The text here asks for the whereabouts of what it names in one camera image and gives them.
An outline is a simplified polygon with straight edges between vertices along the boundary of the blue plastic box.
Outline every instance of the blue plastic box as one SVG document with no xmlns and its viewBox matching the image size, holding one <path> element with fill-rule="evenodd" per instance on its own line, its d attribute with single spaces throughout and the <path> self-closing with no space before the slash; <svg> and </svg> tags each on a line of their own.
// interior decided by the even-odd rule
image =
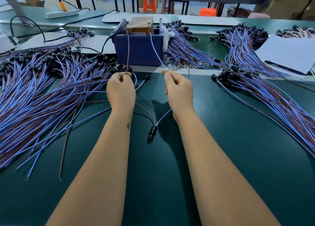
<svg viewBox="0 0 315 226">
<path fill-rule="evenodd" d="M 126 20 L 123 19 L 117 28 L 110 34 L 117 32 L 125 32 L 117 34 L 112 37 L 113 44 L 115 45 L 118 62 L 127 64 L 128 58 L 128 38 L 126 34 Z M 163 24 L 160 19 L 160 28 L 154 29 L 152 35 L 154 48 L 163 61 Z M 151 44 L 151 38 L 148 34 L 129 34 L 129 65 L 139 66 L 160 66 L 161 63 L 156 56 Z"/>
</svg>

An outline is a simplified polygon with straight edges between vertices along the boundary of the floor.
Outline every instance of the floor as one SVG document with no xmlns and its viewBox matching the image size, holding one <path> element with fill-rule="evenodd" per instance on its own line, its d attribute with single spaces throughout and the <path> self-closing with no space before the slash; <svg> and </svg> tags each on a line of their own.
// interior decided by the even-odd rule
<svg viewBox="0 0 315 226">
<path fill-rule="evenodd" d="M 77 6 L 76 1 L 75 0 L 65 0 L 75 6 Z M 92 1 L 91 0 L 80 0 L 81 1 L 81 5 L 83 8 L 90 8 L 93 9 L 93 5 L 92 5 Z M 5 0 L 0 0 L 0 5 L 5 3 Z M 96 9 L 104 9 L 104 10 L 112 10 L 115 8 L 115 2 L 114 0 L 104 0 L 104 1 L 97 1 L 94 0 L 95 2 L 95 6 Z M 118 9 L 120 11 L 123 11 L 123 1 L 122 0 L 117 0 L 118 2 Z M 67 9 L 74 9 L 73 6 L 69 5 L 68 3 L 64 3 Z M 163 2 L 161 1 L 159 3 L 159 7 L 157 9 L 157 13 L 161 12 L 162 9 L 162 4 Z M 131 13 L 132 12 L 132 2 L 131 0 L 125 0 L 125 5 L 126 5 L 126 11 Z M 189 8 L 188 8 L 188 15 L 198 15 L 199 11 L 201 8 L 206 8 L 208 6 L 208 3 L 206 2 L 196 2 L 196 1 L 191 1 L 189 3 Z M 234 4 L 226 4 L 223 10 L 223 14 L 222 16 L 225 17 L 226 16 L 226 12 L 227 9 L 229 7 L 234 7 L 236 5 Z M 51 10 L 60 10 L 60 6 L 59 6 L 59 2 L 58 0 L 45 0 L 45 7 L 49 8 Z M 255 5 L 248 5 L 248 4 L 241 4 L 240 8 L 245 8 L 245 9 L 250 9 L 253 10 L 255 7 Z M 181 10 L 182 10 L 182 3 L 177 2 L 175 3 L 175 14 L 181 14 Z"/>
</svg>

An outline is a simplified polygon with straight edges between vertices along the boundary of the orange plastic stool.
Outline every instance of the orange plastic stool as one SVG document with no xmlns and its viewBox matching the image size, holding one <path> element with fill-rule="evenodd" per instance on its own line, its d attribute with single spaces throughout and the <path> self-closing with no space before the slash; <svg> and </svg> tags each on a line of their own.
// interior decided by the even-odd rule
<svg viewBox="0 0 315 226">
<path fill-rule="evenodd" d="M 210 8 L 201 8 L 199 16 L 210 16 L 215 17 L 216 16 L 216 9 L 210 9 Z"/>
<path fill-rule="evenodd" d="M 157 12 L 156 0 L 150 0 L 151 4 L 148 0 L 143 0 L 143 12 L 147 13 L 148 10 L 152 11 L 152 13 Z"/>
</svg>

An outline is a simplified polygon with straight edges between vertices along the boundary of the workbench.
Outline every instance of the workbench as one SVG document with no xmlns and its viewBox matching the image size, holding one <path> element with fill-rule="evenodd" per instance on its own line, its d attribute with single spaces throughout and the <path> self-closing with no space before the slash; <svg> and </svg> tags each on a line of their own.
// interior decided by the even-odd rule
<svg viewBox="0 0 315 226">
<path fill-rule="evenodd" d="M 44 23 L 43 8 L 26 7 L 34 21 Z M 0 13 L 2 25 L 14 13 Z M 75 18 L 63 21 L 74 21 Z M 315 27 L 315 22 L 238 19 L 246 25 L 265 28 L 269 33 L 292 25 Z M 58 24 L 61 20 L 49 20 Z M 104 24 L 101 17 L 77 26 L 91 26 L 106 34 L 114 24 Z M 200 37 L 194 46 L 218 58 L 228 53 L 220 43 L 208 42 L 209 33 L 224 27 L 191 25 Z M 146 72 L 136 72 L 142 79 Z M 151 79 L 136 94 L 136 102 L 160 119 L 169 109 L 164 76 L 150 73 Z M 224 92 L 209 75 L 191 75 L 194 107 L 213 138 L 240 170 L 279 222 L 284 225 L 315 224 L 315 160 L 291 136 L 260 113 Z M 315 93 L 284 80 L 273 81 L 304 110 L 315 116 Z M 256 99 L 237 93 L 257 108 L 268 109 Z M 93 99 L 103 99 L 101 93 Z M 109 103 L 86 104 L 77 118 L 80 121 L 109 106 Z M 0 224 L 44 225 L 59 200 L 93 149 L 110 114 L 107 111 L 72 129 L 65 154 L 62 181 L 59 165 L 65 136 L 42 153 L 26 181 L 31 163 L 13 171 L 14 164 L 0 173 Z M 147 143 L 152 122 L 148 114 L 135 106 L 131 123 L 127 189 L 122 225 L 201 225 L 194 198 L 185 152 L 172 114 L 159 124 L 157 135 Z"/>
</svg>

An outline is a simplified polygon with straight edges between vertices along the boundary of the hand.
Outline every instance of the hand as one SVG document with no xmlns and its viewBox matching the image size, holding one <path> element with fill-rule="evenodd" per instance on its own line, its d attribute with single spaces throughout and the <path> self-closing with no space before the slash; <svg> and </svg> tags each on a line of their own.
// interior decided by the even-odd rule
<svg viewBox="0 0 315 226">
<path fill-rule="evenodd" d="M 165 77 L 166 88 L 165 94 L 168 97 L 168 103 L 173 111 L 176 121 L 189 112 L 195 112 L 192 104 L 192 84 L 187 78 L 181 74 L 162 70 Z"/>
<path fill-rule="evenodd" d="M 133 112 L 136 91 L 131 80 L 131 73 L 115 73 L 107 83 L 107 97 L 112 106 L 112 112 Z"/>
</svg>

